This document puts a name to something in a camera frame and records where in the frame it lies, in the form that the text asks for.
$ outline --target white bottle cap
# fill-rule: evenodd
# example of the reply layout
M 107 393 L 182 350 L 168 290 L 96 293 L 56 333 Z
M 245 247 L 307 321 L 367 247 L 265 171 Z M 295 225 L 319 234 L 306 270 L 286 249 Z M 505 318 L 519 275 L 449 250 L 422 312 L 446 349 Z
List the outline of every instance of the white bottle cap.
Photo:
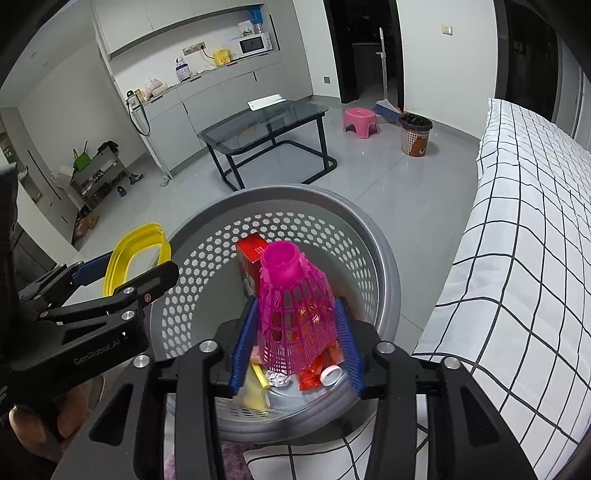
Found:
M 331 365 L 325 368 L 320 374 L 320 382 L 325 386 L 329 387 L 339 380 L 343 376 L 343 371 L 338 365 Z

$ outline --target white book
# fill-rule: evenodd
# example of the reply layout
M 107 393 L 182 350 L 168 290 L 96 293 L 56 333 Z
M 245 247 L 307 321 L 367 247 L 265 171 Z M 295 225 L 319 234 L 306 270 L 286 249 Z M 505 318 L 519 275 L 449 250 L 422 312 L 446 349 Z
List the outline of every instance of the white book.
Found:
M 248 102 L 248 106 L 250 109 L 255 112 L 260 110 L 261 108 L 265 108 L 266 106 L 275 105 L 276 103 L 285 102 L 285 99 L 279 95 L 269 95 L 268 97 L 259 98 L 257 100 L 252 100 Z

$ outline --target trash can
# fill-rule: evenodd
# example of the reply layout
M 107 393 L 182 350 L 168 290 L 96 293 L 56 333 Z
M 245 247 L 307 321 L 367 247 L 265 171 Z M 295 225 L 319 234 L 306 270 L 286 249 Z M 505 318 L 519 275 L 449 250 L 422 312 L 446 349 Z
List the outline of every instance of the trash can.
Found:
M 424 157 L 433 122 L 414 113 L 403 113 L 399 119 L 402 125 L 400 148 L 411 157 Z
M 296 242 L 326 274 L 335 297 L 345 297 L 358 320 L 394 341 L 400 281 L 384 234 L 356 205 L 328 190 L 270 186 L 220 200 L 169 239 L 178 283 L 146 315 L 158 360 L 182 355 L 212 338 L 222 322 L 241 315 L 246 297 L 235 243 L 254 232 L 269 241 Z M 268 443 L 300 437 L 345 414 L 358 400 L 344 377 L 315 391 L 301 392 L 292 382 L 266 392 L 270 406 L 264 410 L 216 399 L 221 439 Z

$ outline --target microwave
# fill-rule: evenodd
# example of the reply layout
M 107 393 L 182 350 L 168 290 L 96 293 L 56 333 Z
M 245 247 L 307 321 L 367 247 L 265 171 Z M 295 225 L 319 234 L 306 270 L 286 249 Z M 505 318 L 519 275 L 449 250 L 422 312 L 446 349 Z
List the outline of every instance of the microwave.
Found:
M 224 45 L 230 60 L 242 59 L 257 53 L 273 50 L 268 33 L 258 33 L 247 37 L 233 38 Z

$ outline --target red box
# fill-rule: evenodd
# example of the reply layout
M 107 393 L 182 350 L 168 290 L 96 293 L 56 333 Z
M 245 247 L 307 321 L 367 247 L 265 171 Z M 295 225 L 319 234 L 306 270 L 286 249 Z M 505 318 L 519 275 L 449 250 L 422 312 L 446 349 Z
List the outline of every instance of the red box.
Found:
M 258 233 L 252 233 L 236 242 L 236 253 L 242 285 L 246 296 L 258 298 L 261 289 L 261 256 L 269 244 Z

